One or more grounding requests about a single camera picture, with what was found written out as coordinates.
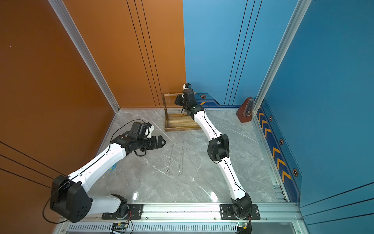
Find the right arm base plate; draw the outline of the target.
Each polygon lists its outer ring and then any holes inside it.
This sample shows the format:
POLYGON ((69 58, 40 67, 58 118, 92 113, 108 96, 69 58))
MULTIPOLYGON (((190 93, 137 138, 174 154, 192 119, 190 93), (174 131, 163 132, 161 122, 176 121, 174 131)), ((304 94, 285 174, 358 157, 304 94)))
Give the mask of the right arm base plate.
POLYGON ((252 209, 245 218, 238 218, 237 215, 234 213, 233 205, 232 204, 220 204, 220 217, 221 220, 260 220, 260 212, 258 209, 257 204, 252 205, 252 209))

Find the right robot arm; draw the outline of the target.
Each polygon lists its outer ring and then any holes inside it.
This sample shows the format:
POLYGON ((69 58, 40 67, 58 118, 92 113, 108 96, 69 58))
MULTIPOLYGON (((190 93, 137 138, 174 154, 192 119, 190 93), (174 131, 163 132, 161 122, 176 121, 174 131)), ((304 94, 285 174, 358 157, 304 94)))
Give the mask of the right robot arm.
POLYGON ((182 94, 179 94, 174 102, 183 107, 186 113, 203 130, 208 138, 207 154, 211 161, 217 164, 228 185, 232 207, 236 218, 247 219, 253 208, 250 195, 242 187, 231 163, 229 157, 229 138, 222 134, 210 121, 205 109, 198 104, 195 99, 195 93, 191 84, 186 83, 183 86, 182 94))

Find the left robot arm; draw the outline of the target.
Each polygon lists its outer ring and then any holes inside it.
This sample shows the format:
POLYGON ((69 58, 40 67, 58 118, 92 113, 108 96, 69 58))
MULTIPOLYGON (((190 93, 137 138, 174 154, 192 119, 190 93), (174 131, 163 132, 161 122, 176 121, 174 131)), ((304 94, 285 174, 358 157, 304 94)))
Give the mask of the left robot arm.
POLYGON ((109 169, 126 156, 134 153, 143 157, 148 151, 166 145, 162 136, 154 136, 154 126, 149 122, 134 120, 131 129, 112 138, 108 147, 94 159, 68 176, 54 179, 51 196, 46 202, 50 209, 67 221, 77 223, 87 215, 103 214, 114 219, 129 219, 128 201, 118 194, 91 197, 91 187, 109 169))

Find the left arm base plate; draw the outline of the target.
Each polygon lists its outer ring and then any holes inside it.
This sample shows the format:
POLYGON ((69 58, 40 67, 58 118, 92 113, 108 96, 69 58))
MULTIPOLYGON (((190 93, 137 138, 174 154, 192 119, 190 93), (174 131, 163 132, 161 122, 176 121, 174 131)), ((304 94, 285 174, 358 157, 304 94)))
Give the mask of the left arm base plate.
POLYGON ((140 220, 143 214, 143 204, 127 204, 115 213, 103 213, 103 220, 140 220))

